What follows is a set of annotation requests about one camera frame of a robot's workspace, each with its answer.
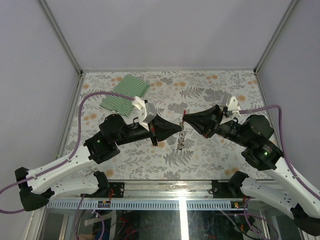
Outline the silver keys bunch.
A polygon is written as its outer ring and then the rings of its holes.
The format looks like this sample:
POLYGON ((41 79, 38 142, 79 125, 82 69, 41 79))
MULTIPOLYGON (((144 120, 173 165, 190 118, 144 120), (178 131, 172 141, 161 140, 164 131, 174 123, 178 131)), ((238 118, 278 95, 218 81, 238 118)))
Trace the silver keys bunch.
POLYGON ((179 125, 181 127, 181 131, 178 134, 177 150, 181 151, 185 147, 185 136, 186 136, 187 129, 184 126, 183 116, 180 116, 178 119, 179 119, 179 125))

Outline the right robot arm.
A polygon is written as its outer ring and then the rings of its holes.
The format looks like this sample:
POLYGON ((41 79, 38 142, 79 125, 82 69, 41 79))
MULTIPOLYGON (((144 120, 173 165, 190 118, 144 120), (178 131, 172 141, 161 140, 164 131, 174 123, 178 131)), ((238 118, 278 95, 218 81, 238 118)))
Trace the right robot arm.
POLYGON ((219 135, 242 147, 241 155, 253 168, 272 177, 285 190, 280 192, 257 182, 248 174, 237 171, 228 181, 228 192, 233 197, 242 194, 256 198, 280 210, 305 233, 320 235, 320 191, 298 173, 286 158, 285 148, 277 147, 269 139, 274 129, 264 115, 263 108, 222 111, 218 105, 191 114, 183 121, 200 135, 211 138, 219 135))

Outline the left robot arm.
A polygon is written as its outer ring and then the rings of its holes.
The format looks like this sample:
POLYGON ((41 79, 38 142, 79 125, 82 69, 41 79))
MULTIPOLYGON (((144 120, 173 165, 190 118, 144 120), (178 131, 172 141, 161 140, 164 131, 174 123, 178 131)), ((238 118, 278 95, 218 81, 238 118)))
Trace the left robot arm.
POLYGON ((15 170, 19 197, 26 212, 34 211, 49 201, 69 196, 108 198, 111 195, 106 174, 94 171, 85 177, 68 178, 72 173, 111 160, 120 153, 119 146, 150 139, 153 146, 180 132, 182 127, 157 115, 146 127, 138 122, 127 124, 118 114, 107 116, 99 131, 79 146, 75 153, 36 169, 15 170))

